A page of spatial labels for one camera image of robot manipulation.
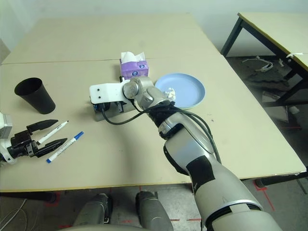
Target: light blue plate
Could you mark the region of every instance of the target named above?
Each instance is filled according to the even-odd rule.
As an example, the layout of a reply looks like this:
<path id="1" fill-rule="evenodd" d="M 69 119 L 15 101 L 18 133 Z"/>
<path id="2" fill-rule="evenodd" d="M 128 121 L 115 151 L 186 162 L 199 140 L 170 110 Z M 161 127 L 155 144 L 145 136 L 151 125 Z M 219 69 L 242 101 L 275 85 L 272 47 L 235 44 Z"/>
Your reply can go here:
<path id="1" fill-rule="evenodd" d="M 188 74 L 172 73 L 160 77 L 155 83 L 155 87 L 162 92 L 175 90 L 175 106 L 188 109 L 198 105 L 205 97 L 205 87 L 203 84 Z"/>

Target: wall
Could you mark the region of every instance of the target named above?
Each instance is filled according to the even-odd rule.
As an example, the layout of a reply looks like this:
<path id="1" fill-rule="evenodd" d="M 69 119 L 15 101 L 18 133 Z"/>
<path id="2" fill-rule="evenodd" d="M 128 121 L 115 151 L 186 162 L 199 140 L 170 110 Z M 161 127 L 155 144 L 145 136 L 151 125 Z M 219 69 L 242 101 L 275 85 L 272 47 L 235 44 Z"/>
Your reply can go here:
<path id="1" fill-rule="evenodd" d="M 308 12 L 307 0 L 24 0 L 23 4 L 30 21 L 76 15 L 190 12 L 219 50 L 237 12 Z M 247 32 L 241 32 L 230 55 L 256 54 L 271 53 Z"/>
<path id="2" fill-rule="evenodd" d="M 22 0 L 0 0 L 0 39 L 12 50 L 34 24 Z"/>

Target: black plastic cup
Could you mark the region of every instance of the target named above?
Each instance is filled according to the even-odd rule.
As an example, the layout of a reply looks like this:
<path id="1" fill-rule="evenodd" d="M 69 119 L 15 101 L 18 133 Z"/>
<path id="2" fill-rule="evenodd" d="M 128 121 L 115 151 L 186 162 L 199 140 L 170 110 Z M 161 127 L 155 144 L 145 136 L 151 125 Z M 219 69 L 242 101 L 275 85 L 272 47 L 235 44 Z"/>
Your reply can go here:
<path id="1" fill-rule="evenodd" d="M 39 78 L 27 78 L 21 81 L 15 87 L 14 92 L 41 114 L 48 114 L 56 107 Z"/>

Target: tissue box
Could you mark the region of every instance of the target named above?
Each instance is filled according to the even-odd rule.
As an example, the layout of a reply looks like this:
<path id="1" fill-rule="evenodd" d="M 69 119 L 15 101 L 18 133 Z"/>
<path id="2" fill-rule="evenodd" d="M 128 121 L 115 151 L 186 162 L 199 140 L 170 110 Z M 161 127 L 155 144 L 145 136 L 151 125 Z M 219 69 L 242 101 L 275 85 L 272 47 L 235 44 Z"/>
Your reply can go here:
<path id="1" fill-rule="evenodd" d="M 120 59 L 121 76 L 124 79 L 131 79 L 137 76 L 148 76 L 149 66 L 146 61 L 122 63 Z"/>

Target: pen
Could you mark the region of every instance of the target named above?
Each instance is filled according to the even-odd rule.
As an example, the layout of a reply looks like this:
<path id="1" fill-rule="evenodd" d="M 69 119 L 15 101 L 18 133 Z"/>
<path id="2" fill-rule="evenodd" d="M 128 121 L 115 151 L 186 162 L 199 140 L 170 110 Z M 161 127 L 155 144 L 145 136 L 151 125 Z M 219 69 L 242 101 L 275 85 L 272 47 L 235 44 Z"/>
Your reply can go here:
<path id="1" fill-rule="evenodd" d="M 83 131 L 78 133 L 76 136 L 73 137 L 73 139 L 71 139 L 69 142 L 66 143 L 66 145 L 64 145 L 62 148 L 60 148 L 58 151 L 56 151 L 54 154 L 52 154 L 51 157 L 49 157 L 46 161 L 47 163 L 50 163 L 51 161 L 53 161 L 55 158 L 57 158 L 65 149 L 67 149 L 69 146 L 71 146 L 76 140 L 78 140 L 80 138 L 80 136 L 82 136 Z"/>
<path id="2" fill-rule="evenodd" d="M 45 140 L 47 140 L 49 137 L 51 137 L 53 134 L 55 134 L 56 132 L 61 130 L 67 124 L 67 122 L 68 122 L 68 120 L 63 122 L 62 124 L 58 125 L 54 130 L 52 130 L 51 132 L 49 132 L 45 136 L 43 136 L 40 140 L 37 141 L 37 145 L 40 145 Z"/>

